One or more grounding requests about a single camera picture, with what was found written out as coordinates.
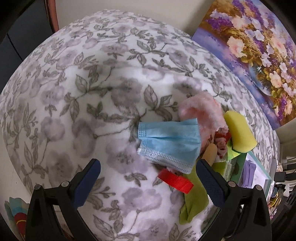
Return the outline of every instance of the metal screw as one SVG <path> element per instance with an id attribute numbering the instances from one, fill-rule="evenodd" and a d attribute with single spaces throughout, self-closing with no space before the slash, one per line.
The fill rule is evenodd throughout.
<path id="1" fill-rule="evenodd" d="M 35 190 L 39 190 L 40 188 L 41 188 L 40 184 L 36 184 L 34 187 Z"/>
<path id="2" fill-rule="evenodd" d="M 61 186 L 63 188 L 67 187 L 68 185 L 69 185 L 69 182 L 68 181 L 63 181 L 62 184 L 61 184 Z"/>
<path id="3" fill-rule="evenodd" d="M 228 182 L 228 185 L 232 188 L 234 188 L 236 186 L 236 183 L 234 181 L 230 181 Z"/>
<path id="4" fill-rule="evenodd" d="M 260 185 L 256 185 L 256 189 L 261 191 L 262 190 L 262 187 Z"/>

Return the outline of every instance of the yellow stripe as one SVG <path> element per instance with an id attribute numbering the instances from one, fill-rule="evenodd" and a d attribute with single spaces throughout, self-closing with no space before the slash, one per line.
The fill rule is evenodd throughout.
<path id="1" fill-rule="evenodd" d="M 19 220 L 19 221 L 17 221 L 17 224 L 18 224 L 19 222 L 26 222 L 26 220 Z"/>

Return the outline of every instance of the dark gray panel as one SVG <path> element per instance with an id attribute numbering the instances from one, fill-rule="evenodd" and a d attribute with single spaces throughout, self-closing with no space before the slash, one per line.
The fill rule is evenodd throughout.
<path id="1" fill-rule="evenodd" d="M 8 34 L 16 50 L 25 59 L 39 44 L 51 36 L 43 0 L 36 0 L 13 24 Z"/>
<path id="2" fill-rule="evenodd" d="M 0 44 L 0 92 L 21 63 L 22 60 L 6 36 Z"/>

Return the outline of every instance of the yellow sponge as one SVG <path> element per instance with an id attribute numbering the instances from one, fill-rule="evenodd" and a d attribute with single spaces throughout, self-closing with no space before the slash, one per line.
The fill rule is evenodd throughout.
<path id="1" fill-rule="evenodd" d="M 224 114 L 224 119 L 231 134 L 232 149 L 234 151 L 247 153 L 257 145 L 257 141 L 243 115 L 229 110 Z"/>

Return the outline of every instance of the canvas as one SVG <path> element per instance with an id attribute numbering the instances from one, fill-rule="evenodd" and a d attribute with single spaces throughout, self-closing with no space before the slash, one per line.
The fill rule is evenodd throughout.
<path id="1" fill-rule="evenodd" d="M 259 0 L 216 0 L 193 38 L 255 97 L 273 129 L 296 117 L 296 46 Z"/>

